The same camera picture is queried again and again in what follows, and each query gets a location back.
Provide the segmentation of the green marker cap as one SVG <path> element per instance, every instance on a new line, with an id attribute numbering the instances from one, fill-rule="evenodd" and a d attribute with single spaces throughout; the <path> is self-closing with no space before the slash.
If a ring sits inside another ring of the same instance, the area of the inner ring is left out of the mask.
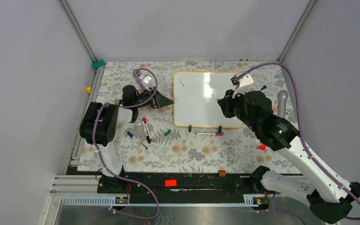
<path id="1" fill-rule="evenodd" d="M 171 130 L 169 129 L 164 133 L 164 136 L 168 136 L 170 133 L 171 133 Z"/>

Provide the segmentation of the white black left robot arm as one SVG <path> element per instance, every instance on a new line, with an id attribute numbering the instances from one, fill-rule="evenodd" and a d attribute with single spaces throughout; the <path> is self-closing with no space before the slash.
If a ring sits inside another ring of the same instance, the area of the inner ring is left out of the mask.
<path id="1" fill-rule="evenodd" d="M 139 92 L 135 86 L 127 85 L 122 89 L 122 99 L 119 103 L 90 102 L 83 116 L 79 128 L 79 135 L 86 143 L 94 146 L 101 162 L 102 174 L 111 177 L 109 187 L 116 193 L 125 190 L 127 181 L 120 175 L 124 168 L 115 150 L 108 150 L 114 140 L 117 125 L 140 121 L 146 127 L 146 119 L 138 119 L 138 109 L 150 106 L 153 109 L 165 108 L 174 104 L 174 101 L 162 95 L 157 88 L 150 87 Z"/>

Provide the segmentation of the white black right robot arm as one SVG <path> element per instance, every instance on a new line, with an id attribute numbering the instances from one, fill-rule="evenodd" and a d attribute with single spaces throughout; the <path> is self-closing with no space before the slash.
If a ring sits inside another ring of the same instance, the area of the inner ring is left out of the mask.
<path id="1" fill-rule="evenodd" d="M 360 197 L 360 183 L 345 180 L 323 162 L 292 123 L 273 113 L 271 100 L 261 91 L 234 94 L 227 90 L 217 103 L 226 118 L 239 119 L 262 144 L 285 157 L 306 178 L 290 179 L 260 166 L 251 174 L 254 192 L 267 189 L 291 197 L 328 224 L 349 218 L 352 203 Z"/>

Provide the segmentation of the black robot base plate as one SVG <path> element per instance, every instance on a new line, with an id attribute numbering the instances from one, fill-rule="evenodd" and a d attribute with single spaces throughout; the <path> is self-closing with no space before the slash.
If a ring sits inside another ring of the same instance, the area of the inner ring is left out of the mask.
<path id="1" fill-rule="evenodd" d="M 176 179 L 177 186 L 165 187 L 165 180 Z M 123 194 L 124 196 L 142 195 L 149 198 L 175 195 L 257 195 L 268 197 L 274 193 L 267 190 L 249 174 L 227 173 L 161 173 L 161 172 L 124 172 L 120 178 L 102 176 L 97 193 Z"/>

